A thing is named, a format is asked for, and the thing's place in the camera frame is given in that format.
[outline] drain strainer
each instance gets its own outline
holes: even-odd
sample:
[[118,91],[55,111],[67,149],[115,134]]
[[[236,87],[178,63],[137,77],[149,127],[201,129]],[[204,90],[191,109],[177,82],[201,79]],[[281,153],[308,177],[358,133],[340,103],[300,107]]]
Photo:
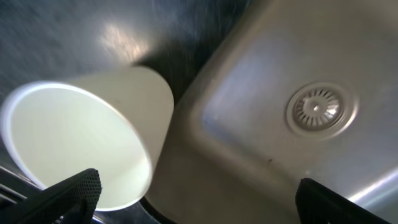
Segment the drain strainer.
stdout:
[[327,138],[344,130],[353,120],[358,101],[333,83],[313,83],[290,99],[287,123],[306,137]]

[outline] drain ring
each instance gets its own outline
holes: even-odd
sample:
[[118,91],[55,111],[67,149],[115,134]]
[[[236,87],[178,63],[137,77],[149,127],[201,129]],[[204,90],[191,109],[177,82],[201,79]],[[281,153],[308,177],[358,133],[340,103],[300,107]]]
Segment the drain ring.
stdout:
[[291,130],[310,138],[330,138],[346,129],[358,109],[357,98],[334,83],[312,83],[290,99],[286,118]]

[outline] stainless steel sink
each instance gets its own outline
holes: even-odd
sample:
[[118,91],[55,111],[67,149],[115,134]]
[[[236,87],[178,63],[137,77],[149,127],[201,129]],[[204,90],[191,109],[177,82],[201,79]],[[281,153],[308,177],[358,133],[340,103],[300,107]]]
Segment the stainless steel sink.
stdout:
[[310,177],[398,222],[397,8],[253,3],[178,104],[148,201],[177,223],[298,223]]

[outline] countertop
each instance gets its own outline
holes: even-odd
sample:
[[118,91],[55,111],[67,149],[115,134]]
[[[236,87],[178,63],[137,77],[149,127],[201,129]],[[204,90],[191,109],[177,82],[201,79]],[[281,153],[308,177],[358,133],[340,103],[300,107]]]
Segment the countertop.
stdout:
[[[27,82],[134,64],[157,70],[177,103],[249,2],[1,0],[0,103]],[[0,155],[7,157],[4,146]],[[0,166],[15,169],[5,161]],[[158,223],[156,212],[142,204],[99,217],[106,223]]]

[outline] metal sink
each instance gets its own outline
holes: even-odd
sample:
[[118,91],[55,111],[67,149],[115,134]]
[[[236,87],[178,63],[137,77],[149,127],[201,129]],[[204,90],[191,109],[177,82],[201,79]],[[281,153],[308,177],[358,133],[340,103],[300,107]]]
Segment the metal sink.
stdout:
[[398,222],[397,8],[253,3],[178,104],[146,199],[177,223],[298,223],[310,177]]

